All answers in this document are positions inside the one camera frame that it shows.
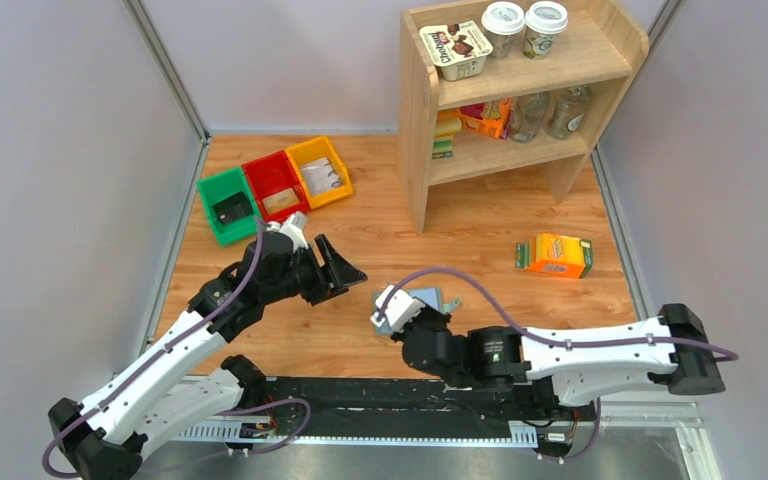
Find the green card holder wallet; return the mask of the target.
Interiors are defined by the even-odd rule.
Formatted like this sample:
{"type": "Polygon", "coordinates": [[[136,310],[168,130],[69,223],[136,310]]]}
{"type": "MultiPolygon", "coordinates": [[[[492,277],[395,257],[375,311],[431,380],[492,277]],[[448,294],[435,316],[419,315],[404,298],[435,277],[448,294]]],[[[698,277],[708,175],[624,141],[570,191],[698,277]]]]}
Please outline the green card holder wallet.
{"type": "MultiPolygon", "coordinates": [[[[370,316],[370,322],[372,323],[377,335],[389,336],[393,333],[393,327],[388,320],[377,319],[378,310],[380,307],[380,302],[378,299],[383,298],[391,289],[392,287],[388,286],[386,290],[375,293],[373,295],[373,312],[370,316]]],[[[443,297],[443,292],[439,287],[408,289],[405,290],[405,294],[444,314],[452,313],[462,305],[461,299],[459,297],[454,297],[449,302],[446,302],[443,297]]]]}

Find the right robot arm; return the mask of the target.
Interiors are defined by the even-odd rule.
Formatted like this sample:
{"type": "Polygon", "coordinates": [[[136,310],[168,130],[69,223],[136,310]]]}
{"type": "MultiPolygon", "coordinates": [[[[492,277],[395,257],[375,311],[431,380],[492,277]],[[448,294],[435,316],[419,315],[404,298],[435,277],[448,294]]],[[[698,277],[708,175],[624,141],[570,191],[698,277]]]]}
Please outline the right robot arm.
{"type": "Polygon", "coordinates": [[[704,325],[686,305],[665,304],[639,322],[571,330],[486,327],[455,335],[450,315],[409,298],[372,322],[401,343],[404,362],[446,385],[473,390],[533,386],[541,417],[558,417],[606,395],[663,385],[670,394],[701,396],[726,387],[704,325]]]}

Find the card in red bin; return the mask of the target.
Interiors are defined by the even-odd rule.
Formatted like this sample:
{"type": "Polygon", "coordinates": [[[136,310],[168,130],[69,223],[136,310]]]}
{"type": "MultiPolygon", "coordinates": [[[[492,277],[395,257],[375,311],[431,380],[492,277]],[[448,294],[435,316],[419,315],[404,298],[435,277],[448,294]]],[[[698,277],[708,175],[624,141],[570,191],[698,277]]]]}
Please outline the card in red bin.
{"type": "Polygon", "coordinates": [[[263,199],[263,205],[268,214],[293,207],[299,203],[299,198],[293,188],[286,188],[263,199]]]}

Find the black card in green bin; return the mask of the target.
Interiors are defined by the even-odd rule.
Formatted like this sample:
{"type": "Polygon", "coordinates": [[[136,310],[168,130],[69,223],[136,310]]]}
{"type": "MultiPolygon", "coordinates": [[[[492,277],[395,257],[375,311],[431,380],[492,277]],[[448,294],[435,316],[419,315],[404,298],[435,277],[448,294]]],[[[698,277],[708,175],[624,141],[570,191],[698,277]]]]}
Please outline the black card in green bin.
{"type": "Polygon", "coordinates": [[[229,225],[253,214],[249,197],[238,191],[213,205],[213,211],[221,225],[229,225]]]}

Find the green plastic bin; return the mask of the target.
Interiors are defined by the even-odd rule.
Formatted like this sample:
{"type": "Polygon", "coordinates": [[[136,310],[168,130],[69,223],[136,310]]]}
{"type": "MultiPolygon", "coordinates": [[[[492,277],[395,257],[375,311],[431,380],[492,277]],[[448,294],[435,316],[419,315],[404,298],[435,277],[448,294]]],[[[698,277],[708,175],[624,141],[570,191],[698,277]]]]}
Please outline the green plastic bin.
{"type": "Polygon", "coordinates": [[[199,180],[197,189],[208,225],[220,246],[252,236],[265,224],[240,166],[199,180]]]}

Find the orange snack box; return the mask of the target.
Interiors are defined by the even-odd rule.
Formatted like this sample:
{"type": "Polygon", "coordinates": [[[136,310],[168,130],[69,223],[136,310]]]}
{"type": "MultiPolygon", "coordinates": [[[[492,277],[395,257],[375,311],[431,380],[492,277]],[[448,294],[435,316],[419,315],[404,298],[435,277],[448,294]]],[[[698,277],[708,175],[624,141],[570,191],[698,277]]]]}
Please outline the orange snack box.
{"type": "Polygon", "coordinates": [[[514,265],[517,269],[571,279],[582,279],[592,269],[592,242],[578,237],[538,233],[518,243],[514,265]]]}

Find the orange box on shelf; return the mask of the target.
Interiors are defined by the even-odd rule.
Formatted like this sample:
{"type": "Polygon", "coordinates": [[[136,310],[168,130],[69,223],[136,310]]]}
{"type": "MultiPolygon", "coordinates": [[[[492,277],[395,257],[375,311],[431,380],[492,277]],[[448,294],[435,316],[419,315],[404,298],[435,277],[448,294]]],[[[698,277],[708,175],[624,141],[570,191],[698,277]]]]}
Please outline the orange box on shelf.
{"type": "Polygon", "coordinates": [[[505,140],[513,98],[501,98],[459,108],[462,128],[487,137],[505,140]]]}

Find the wooden shelf unit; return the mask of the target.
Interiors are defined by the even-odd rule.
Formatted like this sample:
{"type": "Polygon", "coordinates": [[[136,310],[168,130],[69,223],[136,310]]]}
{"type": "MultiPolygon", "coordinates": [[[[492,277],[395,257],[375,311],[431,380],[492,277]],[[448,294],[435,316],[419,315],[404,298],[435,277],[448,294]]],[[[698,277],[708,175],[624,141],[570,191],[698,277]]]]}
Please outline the wooden shelf unit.
{"type": "Polygon", "coordinates": [[[536,165],[555,201],[564,201],[650,50],[646,30],[620,2],[566,1],[570,24],[547,59],[512,53],[487,61],[473,78],[442,79],[420,38],[421,28],[476,20],[487,5],[457,1],[401,13],[397,165],[417,233],[424,230],[433,185],[536,165]],[[433,158],[439,111],[575,85],[590,86],[592,102],[571,138],[517,145],[460,136],[452,157],[433,158]]]}

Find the left clear glass jar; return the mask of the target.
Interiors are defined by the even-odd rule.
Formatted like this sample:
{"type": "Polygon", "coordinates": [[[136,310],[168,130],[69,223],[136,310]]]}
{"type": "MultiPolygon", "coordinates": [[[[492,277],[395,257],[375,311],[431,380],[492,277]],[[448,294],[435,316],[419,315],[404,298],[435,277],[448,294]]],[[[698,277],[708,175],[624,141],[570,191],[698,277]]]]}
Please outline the left clear glass jar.
{"type": "Polygon", "coordinates": [[[518,97],[509,116],[508,139],[523,144],[533,141],[542,127],[549,100],[548,92],[518,97]]]}

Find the clear glass jar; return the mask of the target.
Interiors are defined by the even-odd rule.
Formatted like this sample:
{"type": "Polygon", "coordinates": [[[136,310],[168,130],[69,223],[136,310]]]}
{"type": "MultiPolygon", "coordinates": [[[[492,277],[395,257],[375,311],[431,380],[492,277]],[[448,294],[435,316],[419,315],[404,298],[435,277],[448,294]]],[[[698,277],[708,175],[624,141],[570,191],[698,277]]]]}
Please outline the clear glass jar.
{"type": "Polygon", "coordinates": [[[548,92],[518,97],[509,116],[508,139],[523,144],[533,141],[542,127],[549,100],[548,92]]]}
{"type": "Polygon", "coordinates": [[[588,85],[558,90],[553,113],[545,124],[546,133],[558,140],[569,138],[578,130],[590,100],[591,90],[588,85]]]}

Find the left white paper cup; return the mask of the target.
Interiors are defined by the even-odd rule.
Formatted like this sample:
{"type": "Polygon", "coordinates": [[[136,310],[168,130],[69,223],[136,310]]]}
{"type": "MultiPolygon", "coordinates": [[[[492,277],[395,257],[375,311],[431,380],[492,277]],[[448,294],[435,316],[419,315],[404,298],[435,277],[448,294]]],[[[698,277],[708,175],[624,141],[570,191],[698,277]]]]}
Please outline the left white paper cup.
{"type": "Polygon", "coordinates": [[[491,59],[508,56],[515,37],[525,27],[525,12],[518,4],[497,1],[489,4],[481,16],[485,37],[492,46],[491,59]]]}

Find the white paper cup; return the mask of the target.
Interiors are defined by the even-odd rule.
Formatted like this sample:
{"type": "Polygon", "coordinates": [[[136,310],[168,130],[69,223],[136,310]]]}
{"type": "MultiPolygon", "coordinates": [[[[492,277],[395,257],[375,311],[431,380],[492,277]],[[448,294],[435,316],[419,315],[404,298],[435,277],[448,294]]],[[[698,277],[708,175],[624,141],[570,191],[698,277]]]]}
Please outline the white paper cup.
{"type": "Polygon", "coordinates": [[[518,4],[497,1],[489,4],[481,16],[485,37],[492,46],[491,59],[508,56],[515,37],[525,27],[525,12],[518,4]]]}
{"type": "Polygon", "coordinates": [[[568,11],[554,1],[537,1],[525,13],[523,54],[540,60],[551,51],[555,39],[567,29],[568,11]]]}

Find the right white paper cup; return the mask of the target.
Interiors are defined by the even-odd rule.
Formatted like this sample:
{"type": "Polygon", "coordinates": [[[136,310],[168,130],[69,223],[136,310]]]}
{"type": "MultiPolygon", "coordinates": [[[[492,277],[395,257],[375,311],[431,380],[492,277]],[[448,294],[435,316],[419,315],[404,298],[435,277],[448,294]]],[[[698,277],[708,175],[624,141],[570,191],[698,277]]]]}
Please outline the right white paper cup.
{"type": "Polygon", "coordinates": [[[567,29],[568,11],[554,1],[537,1],[525,13],[523,54],[540,60],[551,51],[555,39],[567,29]]]}

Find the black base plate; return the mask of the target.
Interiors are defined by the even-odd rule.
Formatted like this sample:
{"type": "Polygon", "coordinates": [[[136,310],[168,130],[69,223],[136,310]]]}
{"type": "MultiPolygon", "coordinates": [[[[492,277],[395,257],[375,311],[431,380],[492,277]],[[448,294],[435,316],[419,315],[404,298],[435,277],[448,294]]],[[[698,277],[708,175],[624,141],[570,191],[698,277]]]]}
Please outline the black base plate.
{"type": "Polygon", "coordinates": [[[546,380],[476,391],[435,380],[274,377],[245,392],[238,405],[269,402],[278,433],[300,427],[316,438],[491,440],[510,437],[511,422],[559,427],[596,418],[593,403],[557,403],[546,380]]]}

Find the aluminium frame rail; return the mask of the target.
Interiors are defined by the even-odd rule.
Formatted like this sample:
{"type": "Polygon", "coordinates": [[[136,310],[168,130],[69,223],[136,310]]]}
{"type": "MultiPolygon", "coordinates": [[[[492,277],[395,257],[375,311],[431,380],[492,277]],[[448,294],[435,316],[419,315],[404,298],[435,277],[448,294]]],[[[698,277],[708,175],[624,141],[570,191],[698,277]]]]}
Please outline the aluminium frame rail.
{"type": "Polygon", "coordinates": [[[560,405],[550,384],[507,390],[456,389],[440,381],[266,377],[217,370],[152,403],[122,443],[92,436],[76,466],[84,479],[128,479],[172,440],[223,443],[234,450],[300,444],[526,448],[555,464],[580,458],[591,442],[573,430],[672,427],[688,475],[716,479],[719,468],[701,422],[679,405],[589,402],[560,405]]]}

